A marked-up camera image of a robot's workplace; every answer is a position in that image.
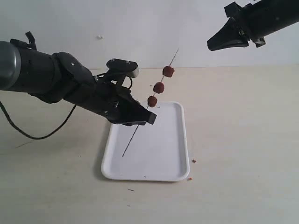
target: white tray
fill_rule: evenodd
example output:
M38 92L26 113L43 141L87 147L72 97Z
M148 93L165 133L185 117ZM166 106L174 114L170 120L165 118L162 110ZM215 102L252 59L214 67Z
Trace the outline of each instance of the white tray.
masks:
M174 182L188 176L183 107L175 102L161 102L150 110L157 114L154 125L139 126L124 157L123 151L136 126L111 126L101 166L106 178Z

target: meatball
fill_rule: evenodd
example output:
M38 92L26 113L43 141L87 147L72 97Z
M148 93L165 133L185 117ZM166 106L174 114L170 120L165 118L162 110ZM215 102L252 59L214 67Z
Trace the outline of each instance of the meatball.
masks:
M165 86L163 83L156 83L154 86L154 92L160 94L162 92L164 92Z
M163 75L164 75L164 76L171 78L172 75L173 75L173 73L174 73L174 69L173 69L172 67L170 67L170 66L165 66L165 67L163 68Z
M155 107L157 105L157 102L158 102L158 100L154 96L150 96L148 98L148 105L149 105L149 107Z

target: white wall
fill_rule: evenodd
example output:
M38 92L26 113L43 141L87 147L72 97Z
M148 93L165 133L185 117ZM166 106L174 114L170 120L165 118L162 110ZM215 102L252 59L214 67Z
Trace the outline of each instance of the white wall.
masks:
M39 50L67 51L88 68L111 58L162 68L180 47L175 67L245 66L299 62L299 24L266 37L256 49L210 52L206 42L225 24L233 0L7 0L0 7L0 40L25 39ZM252 0L238 0L244 6Z
M21 136L0 114L0 223L297 223L298 70L177 69L165 80L159 100L184 106L189 154L197 160L189 182L104 179L108 126L86 110L76 109L42 141ZM145 100L160 77L161 70L142 70L133 95ZM0 100L34 135L49 133L71 109L26 94L0 92Z

